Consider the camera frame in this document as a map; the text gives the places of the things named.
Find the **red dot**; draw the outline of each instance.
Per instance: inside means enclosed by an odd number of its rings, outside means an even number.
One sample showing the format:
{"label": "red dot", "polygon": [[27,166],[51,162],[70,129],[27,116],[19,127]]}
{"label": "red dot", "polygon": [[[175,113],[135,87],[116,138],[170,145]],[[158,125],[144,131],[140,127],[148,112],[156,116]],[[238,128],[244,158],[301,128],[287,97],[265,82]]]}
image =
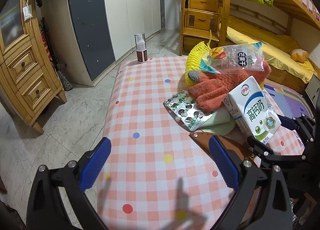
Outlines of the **red dot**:
{"label": "red dot", "polygon": [[132,208],[131,205],[125,204],[125,205],[123,205],[122,210],[123,210],[123,212],[125,212],[126,214],[130,214],[130,213],[132,213],[133,208]]}

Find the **white nightstand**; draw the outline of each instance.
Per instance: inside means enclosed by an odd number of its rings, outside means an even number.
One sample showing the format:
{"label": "white nightstand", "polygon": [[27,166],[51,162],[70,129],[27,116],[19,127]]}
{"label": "white nightstand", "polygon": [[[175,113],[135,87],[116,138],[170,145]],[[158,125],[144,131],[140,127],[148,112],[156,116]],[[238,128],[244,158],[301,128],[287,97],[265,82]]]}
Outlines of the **white nightstand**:
{"label": "white nightstand", "polygon": [[316,107],[319,90],[320,90],[320,79],[317,76],[313,75],[310,80],[310,83],[306,88],[306,93],[307,93],[307,96],[311,99],[314,107]]}

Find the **gray glove fingertip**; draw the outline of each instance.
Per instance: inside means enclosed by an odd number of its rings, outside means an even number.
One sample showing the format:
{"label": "gray glove fingertip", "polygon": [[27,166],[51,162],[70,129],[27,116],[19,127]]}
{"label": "gray glove fingertip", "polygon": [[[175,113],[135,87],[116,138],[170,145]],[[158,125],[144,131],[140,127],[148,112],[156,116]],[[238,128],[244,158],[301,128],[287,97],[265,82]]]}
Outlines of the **gray glove fingertip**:
{"label": "gray glove fingertip", "polygon": [[188,72],[188,77],[192,82],[199,82],[200,81],[200,76],[198,74],[198,71],[196,70],[190,70]]}

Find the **metal screw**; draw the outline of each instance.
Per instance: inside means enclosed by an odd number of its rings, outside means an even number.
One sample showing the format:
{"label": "metal screw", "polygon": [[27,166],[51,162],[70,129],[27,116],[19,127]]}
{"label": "metal screw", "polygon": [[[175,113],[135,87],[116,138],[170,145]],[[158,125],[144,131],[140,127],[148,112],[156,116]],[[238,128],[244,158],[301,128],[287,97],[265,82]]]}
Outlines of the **metal screw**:
{"label": "metal screw", "polygon": [[275,172],[280,172],[281,171],[281,168],[278,165],[275,165],[273,167],[273,169],[275,170]]}
{"label": "metal screw", "polygon": [[68,167],[70,167],[70,168],[74,168],[76,165],[77,165],[76,161],[69,161],[68,162]]}
{"label": "metal screw", "polygon": [[45,170],[45,165],[41,165],[38,170],[39,170],[40,172],[44,172],[44,170]]}
{"label": "metal screw", "polygon": [[250,168],[252,166],[252,163],[250,161],[244,161],[243,162],[243,165],[246,167],[246,168]]}

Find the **marble tile floor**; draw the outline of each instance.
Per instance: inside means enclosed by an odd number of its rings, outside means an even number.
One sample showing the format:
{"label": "marble tile floor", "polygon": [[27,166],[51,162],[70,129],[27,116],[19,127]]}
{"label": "marble tile floor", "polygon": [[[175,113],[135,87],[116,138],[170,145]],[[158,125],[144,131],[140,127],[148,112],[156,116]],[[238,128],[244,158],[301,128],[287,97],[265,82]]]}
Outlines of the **marble tile floor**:
{"label": "marble tile floor", "polygon": [[[147,41],[148,57],[178,55],[179,35],[177,30],[162,30]],[[136,52],[124,61],[134,59],[137,59]],[[0,194],[0,200],[16,209],[24,222],[38,167],[45,164],[53,169],[64,166],[68,161],[77,161],[101,140],[118,68],[119,65],[96,87],[73,84],[74,88],[66,92],[66,104],[54,98],[47,111],[38,118],[44,128],[43,135],[19,117],[12,118],[0,104],[0,177],[8,191],[7,195]],[[86,194],[97,209],[96,185],[86,190]],[[73,225],[80,228],[64,189],[61,197]]]}

